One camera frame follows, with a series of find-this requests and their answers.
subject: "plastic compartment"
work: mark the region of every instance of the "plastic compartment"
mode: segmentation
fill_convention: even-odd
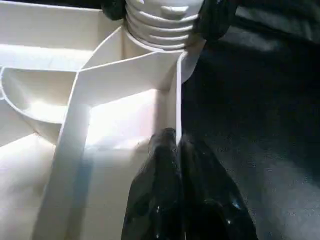
[[[0,66],[77,71],[121,24],[98,9],[0,0]]]
[[[36,132],[55,144],[75,76],[69,71],[5,68],[3,96]]]
[[[142,47],[141,44],[128,33],[125,26],[120,26],[96,48],[92,57],[82,69],[114,63],[151,52],[152,49]]]
[[[128,191],[153,133],[181,137],[181,83],[203,43],[81,70],[33,240],[120,239]]]
[[[37,219],[55,146],[37,135],[4,99],[0,114],[0,239],[25,240]]]

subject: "black glove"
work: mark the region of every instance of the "black glove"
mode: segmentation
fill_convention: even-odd
[[[203,142],[182,136],[181,171],[187,240],[257,240],[238,187]]]
[[[230,27],[238,7],[238,0],[204,0],[195,32],[208,40],[221,38]]]
[[[131,184],[121,240],[183,240],[181,197],[176,132],[166,128]]]
[[[125,0],[103,0],[101,8],[104,15],[113,21],[124,19],[126,16]]]

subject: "white plastic part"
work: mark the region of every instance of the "white plastic part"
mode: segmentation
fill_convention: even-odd
[[[78,73],[33,240],[120,239],[129,187],[150,137],[172,127],[180,141],[181,84],[190,76],[184,67],[194,69],[202,47]]]
[[[121,24],[98,9],[0,0],[0,66],[77,71]]]
[[[193,44],[203,0],[126,0],[128,29],[145,44],[177,50]]]
[[[0,239],[32,234],[55,146],[0,100]]]
[[[5,68],[2,92],[7,103],[51,143],[58,139],[75,72]]]
[[[179,16],[152,17],[160,39],[175,38],[165,47],[133,37],[99,10],[0,1],[0,165],[13,164],[0,183],[17,179],[0,188],[0,239],[120,238],[149,138],[173,127],[180,140],[181,83],[204,44],[176,50],[197,16],[188,15],[192,7],[163,6]],[[171,31],[158,31],[168,23]],[[54,156],[54,145],[34,130],[57,144]],[[40,176],[50,170],[36,218],[47,179]]]

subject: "black object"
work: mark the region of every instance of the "black object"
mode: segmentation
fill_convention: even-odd
[[[203,141],[181,140],[187,240],[257,240],[242,196]]]
[[[209,41],[221,38],[234,19],[238,0],[204,0],[194,31]]]
[[[320,2],[239,5],[182,85],[182,126],[205,140],[259,240],[319,238]]]
[[[121,240],[183,240],[181,193],[176,132],[166,128],[131,184]]]
[[[113,21],[123,19],[126,16],[125,0],[103,0],[101,8],[104,15]]]

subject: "black fabric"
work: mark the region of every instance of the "black fabric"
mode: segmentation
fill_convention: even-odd
[[[241,4],[182,86],[183,128],[204,139],[235,180],[260,240],[320,234],[318,6]]]

